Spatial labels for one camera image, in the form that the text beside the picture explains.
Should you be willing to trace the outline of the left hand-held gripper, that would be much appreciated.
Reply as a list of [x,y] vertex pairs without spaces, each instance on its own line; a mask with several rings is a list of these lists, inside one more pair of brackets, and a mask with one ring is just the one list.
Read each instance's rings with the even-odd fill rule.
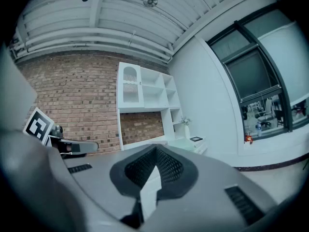
[[38,107],[34,109],[27,120],[23,133],[39,139],[43,146],[58,149],[62,158],[72,156],[72,154],[96,153],[98,150],[97,142],[73,141],[71,144],[62,142],[61,140],[64,139],[63,128],[56,125]]

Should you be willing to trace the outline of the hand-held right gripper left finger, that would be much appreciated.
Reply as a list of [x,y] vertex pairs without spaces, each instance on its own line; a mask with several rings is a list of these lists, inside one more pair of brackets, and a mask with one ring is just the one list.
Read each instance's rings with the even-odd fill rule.
[[[122,195],[113,184],[110,174],[114,164],[146,149],[148,145],[138,146],[125,151],[107,153],[98,156],[66,159],[68,168],[77,172],[72,173],[74,180],[81,190],[108,215],[116,220],[131,215],[136,202],[135,197]],[[150,218],[156,210],[157,201],[157,168],[150,171],[142,189],[138,191],[139,207],[144,220]]]

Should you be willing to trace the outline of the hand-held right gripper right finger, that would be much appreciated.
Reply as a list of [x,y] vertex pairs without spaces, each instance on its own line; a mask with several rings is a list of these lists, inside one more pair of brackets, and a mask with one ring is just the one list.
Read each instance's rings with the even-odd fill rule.
[[167,148],[193,162],[198,178],[183,197],[159,201],[142,231],[241,232],[247,223],[225,191],[233,186],[238,186],[264,215],[277,206],[263,188],[234,167],[180,148]]

